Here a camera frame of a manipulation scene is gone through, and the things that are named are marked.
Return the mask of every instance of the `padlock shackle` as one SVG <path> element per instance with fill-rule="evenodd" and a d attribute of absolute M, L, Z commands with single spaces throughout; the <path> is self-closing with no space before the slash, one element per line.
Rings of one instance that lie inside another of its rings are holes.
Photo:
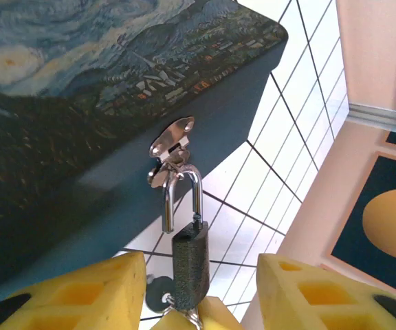
<path fill-rule="evenodd" d="M 178 180 L 186 175 L 192 183 L 192 209 L 194 212 L 194 225 L 198 228 L 203 223 L 203 182 L 198 169 L 192 164 L 183 164 L 177 168 L 170 168 L 166 181 L 163 183 L 164 193 L 164 215 L 163 215 L 163 232 L 173 232 L 174 224 L 174 202 L 175 187 Z"/>

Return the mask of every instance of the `yellow sponge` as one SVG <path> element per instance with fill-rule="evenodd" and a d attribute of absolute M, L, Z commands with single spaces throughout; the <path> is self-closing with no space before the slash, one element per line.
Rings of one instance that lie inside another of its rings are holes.
<path fill-rule="evenodd" d="M 199 318 L 203 322 L 203 330 L 243 330 L 232 313 L 217 297 L 205 297 L 198 305 Z M 171 311 L 152 327 L 152 330 L 195 330 L 178 311 Z"/>
<path fill-rule="evenodd" d="M 136 330 L 145 289 L 143 253 L 124 254 L 16 292 L 32 296 L 0 330 Z"/>
<path fill-rule="evenodd" d="M 265 330 L 396 330 L 373 299 L 394 296 L 339 273 L 260 254 L 256 282 Z"/>

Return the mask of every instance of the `padlock body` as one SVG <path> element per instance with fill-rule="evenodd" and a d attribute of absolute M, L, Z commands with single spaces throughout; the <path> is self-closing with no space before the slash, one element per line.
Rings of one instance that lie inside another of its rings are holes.
<path fill-rule="evenodd" d="M 189 223 L 172 238 L 175 308 L 195 308 L 206 297 L 210 286 L 209 225 L 200 230 Z"/>

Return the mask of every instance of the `yellow moon painting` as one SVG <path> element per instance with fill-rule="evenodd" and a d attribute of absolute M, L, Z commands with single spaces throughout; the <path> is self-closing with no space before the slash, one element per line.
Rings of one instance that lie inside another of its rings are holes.
<path fill-rule="evenodd" d="M 396 258 L 396 189 L 383 192 L 366 205 L 363 230 L 373 245 Z"/>

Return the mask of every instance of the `key ring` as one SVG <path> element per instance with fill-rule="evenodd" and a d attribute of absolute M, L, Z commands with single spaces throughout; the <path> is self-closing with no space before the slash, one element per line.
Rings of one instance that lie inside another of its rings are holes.
<path fill-rule="evenodd" d="M 163 310 L 163 316 L 166 315 L 171 310 L 175 309 L 175 300 L 169 294 L 166 297 L 166 301 L 169 303 L 169 307 Z M 203 322 L 199 319 L 198 309 L 194 308 L 190 311 L 178 311 L 182 316 L 184 316 L 190 323 L 196 326 L 197 330 L 203 330 Z"/>

